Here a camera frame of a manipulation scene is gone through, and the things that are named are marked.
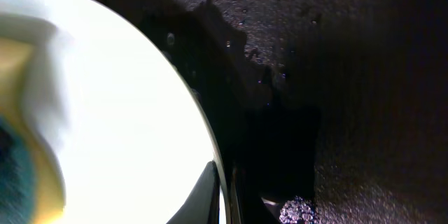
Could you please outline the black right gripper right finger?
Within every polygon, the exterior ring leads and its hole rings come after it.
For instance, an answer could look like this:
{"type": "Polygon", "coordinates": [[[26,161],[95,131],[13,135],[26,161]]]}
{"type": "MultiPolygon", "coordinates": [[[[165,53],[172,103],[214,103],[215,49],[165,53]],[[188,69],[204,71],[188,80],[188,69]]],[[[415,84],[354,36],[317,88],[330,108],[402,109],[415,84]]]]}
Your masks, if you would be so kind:
{"type": "Polygon", "coordinates": [[[230,213],[233,224],[279,223],[238,166],[233,167],[230,179],[230,213]]]}

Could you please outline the mint green plate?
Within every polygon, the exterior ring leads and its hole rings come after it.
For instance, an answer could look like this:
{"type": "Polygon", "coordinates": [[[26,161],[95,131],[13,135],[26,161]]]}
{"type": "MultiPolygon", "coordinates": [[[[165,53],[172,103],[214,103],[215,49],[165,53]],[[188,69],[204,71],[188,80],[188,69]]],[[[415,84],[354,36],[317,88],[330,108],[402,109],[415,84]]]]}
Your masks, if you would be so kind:
{"type": "Polygon", "coordinates": [[[209,122],[177,68],[146,36],[95,0],[1,0],[1,39],[33,46],[22,119],[62,186],[57,223],[167,223],[208,162],[209,122]]]}

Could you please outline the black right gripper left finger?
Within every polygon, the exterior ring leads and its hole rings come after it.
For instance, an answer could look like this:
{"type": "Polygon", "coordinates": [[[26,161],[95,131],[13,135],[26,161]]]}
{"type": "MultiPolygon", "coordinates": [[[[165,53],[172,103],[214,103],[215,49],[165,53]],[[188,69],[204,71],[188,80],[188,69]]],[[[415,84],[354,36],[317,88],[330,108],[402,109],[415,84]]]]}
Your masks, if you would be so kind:
{"type": "Polygon", "coordinates": [[[167,224],[219,224],[220,181],[216,164],[206,164],[181,208],[167,224]]]}

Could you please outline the green scouring sponge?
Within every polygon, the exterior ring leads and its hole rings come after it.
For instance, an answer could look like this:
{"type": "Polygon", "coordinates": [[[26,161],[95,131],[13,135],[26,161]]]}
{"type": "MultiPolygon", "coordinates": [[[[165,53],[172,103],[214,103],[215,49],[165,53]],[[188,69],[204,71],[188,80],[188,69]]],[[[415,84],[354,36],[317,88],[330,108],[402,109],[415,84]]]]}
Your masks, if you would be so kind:
{"type": "Polygon", "coordinates": [[[57,223],[62,186],[43,147],[22,119],[20,100],[32,45],[1,39],[1,222],[57,223]]]}

